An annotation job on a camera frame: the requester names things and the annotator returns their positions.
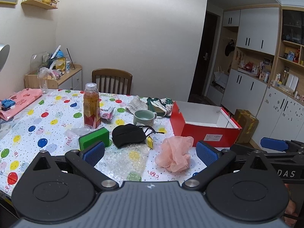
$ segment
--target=wooden chair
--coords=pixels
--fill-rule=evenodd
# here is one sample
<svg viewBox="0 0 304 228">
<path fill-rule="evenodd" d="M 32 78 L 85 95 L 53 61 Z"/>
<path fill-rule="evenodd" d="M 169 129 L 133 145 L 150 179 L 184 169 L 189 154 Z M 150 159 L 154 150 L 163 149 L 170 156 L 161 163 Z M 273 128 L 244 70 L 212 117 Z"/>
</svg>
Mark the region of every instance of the wooden chair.
<svg viewBox="0 0 304 228">
<path fill-rule="evenodd" d="M 126 94 L 130 95 L 131 91 L 131 84 L 132 84 L 132 74 L 118 69 L 96 69 L 92 72 L 92 82 L 96 82 L 96 77 L 99 78 L 99 92 L 104 93 L 116 93 L 116 94 Z M 125 92 L 125 82 L 127 80 L 127 92 Z"/>
</svg>

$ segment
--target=bottle cap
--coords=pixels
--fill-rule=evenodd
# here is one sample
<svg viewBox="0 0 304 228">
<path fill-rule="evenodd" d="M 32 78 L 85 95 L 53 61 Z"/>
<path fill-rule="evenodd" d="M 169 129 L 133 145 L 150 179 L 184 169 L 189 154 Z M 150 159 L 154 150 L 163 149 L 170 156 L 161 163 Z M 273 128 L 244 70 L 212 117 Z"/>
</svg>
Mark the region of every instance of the bottle cap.
<svg viewBox="0 0 304 228">
<path fill-rule="evenodd" d="M 97 84 L 96 83 L 87 83 L 85 85 L 85 87 L 87 90 L 95 91 L 97 89 Z"/>
</svg>

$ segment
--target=cabinet drawer handle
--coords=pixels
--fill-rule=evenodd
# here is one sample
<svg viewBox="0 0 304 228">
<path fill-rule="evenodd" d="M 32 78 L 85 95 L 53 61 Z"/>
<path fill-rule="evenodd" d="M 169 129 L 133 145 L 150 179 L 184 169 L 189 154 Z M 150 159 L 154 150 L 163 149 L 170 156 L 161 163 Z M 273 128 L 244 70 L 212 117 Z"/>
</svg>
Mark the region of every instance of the cabinet drawer handle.
<svg viewBox="0 0 304 228">
<path fill-rule="evenodd" d="M 283 104 L 284 104 L 284 101 L 285 101 L 285 99 L 283 99 L 283 102 L 282 102 L 282 104 L 281 104 L 281 107 L 280 107 L 280 109 L 282 109 L 282 106 L 283 106 Z"/>
<path fill-rule="evenodd" d="M 288 104 L 288 101 L 286 102 L 286 105 L 285 105 L 284 111 L 285 111 L 285 109 L 286 109 L 287 104 Z"/>
</svg>

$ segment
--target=doorway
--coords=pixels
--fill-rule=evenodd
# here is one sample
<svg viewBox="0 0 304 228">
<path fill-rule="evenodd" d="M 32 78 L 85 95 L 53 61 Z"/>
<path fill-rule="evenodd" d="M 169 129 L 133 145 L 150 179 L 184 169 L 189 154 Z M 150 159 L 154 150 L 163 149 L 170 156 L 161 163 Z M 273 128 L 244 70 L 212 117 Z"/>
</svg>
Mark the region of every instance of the doorway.
<svg viewBox="0 0 304 228">
<path fill-rule="evenodd" d="M 213 47 L 217 16 L 206 12 L 199 55 L 193 76 L 188 102 L 206 103 L 203 99 L 203 88 L 207 77 Z"/>
</svg>

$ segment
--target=tablecloth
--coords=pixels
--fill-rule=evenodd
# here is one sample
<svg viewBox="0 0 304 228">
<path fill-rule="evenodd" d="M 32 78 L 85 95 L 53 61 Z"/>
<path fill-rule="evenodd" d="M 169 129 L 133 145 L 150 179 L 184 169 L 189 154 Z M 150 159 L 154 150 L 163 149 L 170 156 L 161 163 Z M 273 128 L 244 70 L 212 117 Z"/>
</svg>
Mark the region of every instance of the tablecloth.
<svg viewBox="0 0 304 228">
<path fill-rule="evenodd" d="M 133 123 L 133 115 L 126 110 L 126 105 L 134 96 L 118 94 L 99 94 L 100 107 L 114 106 L 114 116 L 111 122 L 103 122 L 110 131 L 118 125 Z M 71 140 L 63 133 L 69 128 L 83 127 L 83 91 L 55 90 L 45 96 L 32 109 L 25 109 L 17 114 L 12 124 L 8 125 L 9 132 L 0 141 L 0 191 L 10 197 L 22 174 L 37 155 L 45 149 L 51 155 L 64 155 L 71 149 L 79 149 L 77 140 Z M 184 182 L 193 173 L 199 172 L 206 166 L 196 156 L 193 147 L 190 168 L 182 172 L 169 172 L 155 164 L 155 156 L 160 152 L 164 138 L 173 136 L 170 119 L 158 117 L 154 129 L 164 134 L 155 134 L 154 149 L 150 150 L 142 181 L 179 181 Z M 106 152 L 117 150 L 110 140 L 111 146 Z"/>
</svg>

